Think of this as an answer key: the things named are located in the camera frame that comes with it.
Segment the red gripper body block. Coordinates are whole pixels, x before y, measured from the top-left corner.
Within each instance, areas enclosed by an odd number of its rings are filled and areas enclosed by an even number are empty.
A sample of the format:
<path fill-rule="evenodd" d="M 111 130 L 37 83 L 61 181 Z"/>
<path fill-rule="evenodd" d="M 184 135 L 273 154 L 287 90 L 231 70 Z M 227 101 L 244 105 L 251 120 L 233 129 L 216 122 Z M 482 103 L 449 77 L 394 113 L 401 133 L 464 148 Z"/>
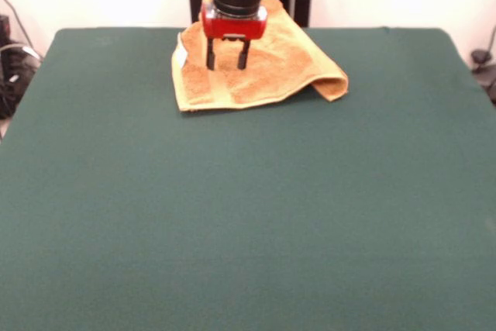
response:
<path fill-rule="evenodd" d="M 267 18 L 267 9 L 262 5 L 254 16 L 248 18 L 228 17 L 213 2 L 201 6 L 201 24 L 208 39 L 259 40 L 265 32 Z"/>

